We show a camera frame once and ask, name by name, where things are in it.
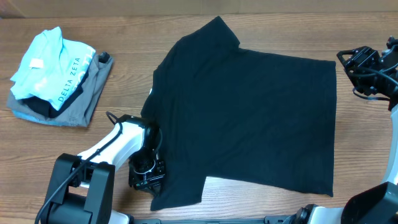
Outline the black t-shirt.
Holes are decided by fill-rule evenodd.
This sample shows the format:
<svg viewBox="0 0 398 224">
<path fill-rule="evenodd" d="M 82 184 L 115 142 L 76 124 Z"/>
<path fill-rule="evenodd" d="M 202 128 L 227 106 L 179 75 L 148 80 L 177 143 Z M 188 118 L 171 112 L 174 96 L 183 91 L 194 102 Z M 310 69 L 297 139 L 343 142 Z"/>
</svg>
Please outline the black t-shirt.
<svg viewBox="0 0 398 224">
<path fill-rule="evenodd" d="M 207 177 L 332 195 L 336 63 L 239 44 L 216 17 L 155 69 L 141 115 L 166 175 L 151 210 L 199 203 Z"/>
</svg>

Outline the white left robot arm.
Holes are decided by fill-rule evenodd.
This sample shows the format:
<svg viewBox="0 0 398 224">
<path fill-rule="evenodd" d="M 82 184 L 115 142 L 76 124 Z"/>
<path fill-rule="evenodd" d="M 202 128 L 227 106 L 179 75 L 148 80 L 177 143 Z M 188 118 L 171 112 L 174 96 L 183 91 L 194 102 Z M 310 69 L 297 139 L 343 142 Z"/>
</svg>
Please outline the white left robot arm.
<svg viewBox="0 0 398 224">
<path fill-rule="evenodd" d="M 163 133 L 157 123 L 125 114 L 107 112 L 113 130 L 100 142 L 77 155 L 63 153 L 56 160 L 44 204 L 35 224 L 134 223 L 131 215 L 113 210 L 116 172 L 129 165 L 128 184 L 157 195 L 165 177 L 159 157 Z"/>
</svg>

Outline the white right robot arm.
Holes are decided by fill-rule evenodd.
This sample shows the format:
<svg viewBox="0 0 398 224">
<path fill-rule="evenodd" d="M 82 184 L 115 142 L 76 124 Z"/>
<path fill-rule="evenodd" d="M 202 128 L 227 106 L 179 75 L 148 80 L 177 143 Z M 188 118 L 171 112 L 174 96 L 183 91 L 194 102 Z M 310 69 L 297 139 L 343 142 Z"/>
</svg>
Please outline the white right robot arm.
<svg viewBox="0 0 398 224">
<path fill-rule="evenodd" d="M 397 39 L 337 54 L 358 97 L 337 116 L 335 195 L 274 223 L 397 223 Z"/>
</svg>

